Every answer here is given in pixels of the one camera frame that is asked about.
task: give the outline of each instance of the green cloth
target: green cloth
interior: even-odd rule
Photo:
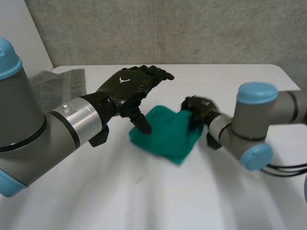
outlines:
[[[181,164],[203,131],[203,126],[188,129],[190,116],[191,111],[175,113],[157,105],[146,115],[153,129],[152,134],[145,135],[134,127],[129,132],[130,141],[146,151]]]

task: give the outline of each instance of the table surface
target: table surface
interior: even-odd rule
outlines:
[[[158,65],[175,80],[161,83],[141,104],[146,114],[161,104],[174,111],[186,96],[212,98],[233,115],[238,87],[248,81],[298,87],[274,65]],[[130,66],[63,66],[85,69],[88,93]],[[129,120],[115,117],[106,144],[88,143],[12,198],[0,198],[1,230],[305,230],[304,176],[276,178],[246,171],[205,135],[178,167],[129,142]],[[272,126],[273,162],[307,161],[307,128]]]

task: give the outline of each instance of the logo on robotic hand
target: logo on robotic hand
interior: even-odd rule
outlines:
[[[123,80],[122,78],[119,78],[119,82],[120,82],[120,83],[127,82],[127,81],[130,81],[130,79],[128,79],[128,80]]]

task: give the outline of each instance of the blue joint cover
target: blue joint cover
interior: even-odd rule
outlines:
[[[241,156],[239,162],[247,170],[260,170],[267,166],[273,158],[273,149],[267,143],[255,145],[246,150]]]
[[[264,104],[275,100],[278,96],[274,85],[264,82],[244,83],[239,87],[236,99],[243,104]]]
[[[0,37],[0,80],[11,77],[23,67],[11,43]]]
[[[304,196],[305,196],[305,201],[307,203],[307,176],[305,178],[305,183],[304,183]]]
[[[6,197],[11,197],[19,193],[28,186],[20,183],[14,178],[10,177],[4,171],[0,170],[0,194]]]

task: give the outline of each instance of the concrete wall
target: concrete wall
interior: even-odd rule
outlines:
[[[306,0],[25,2],[55,67],[307,57]]]

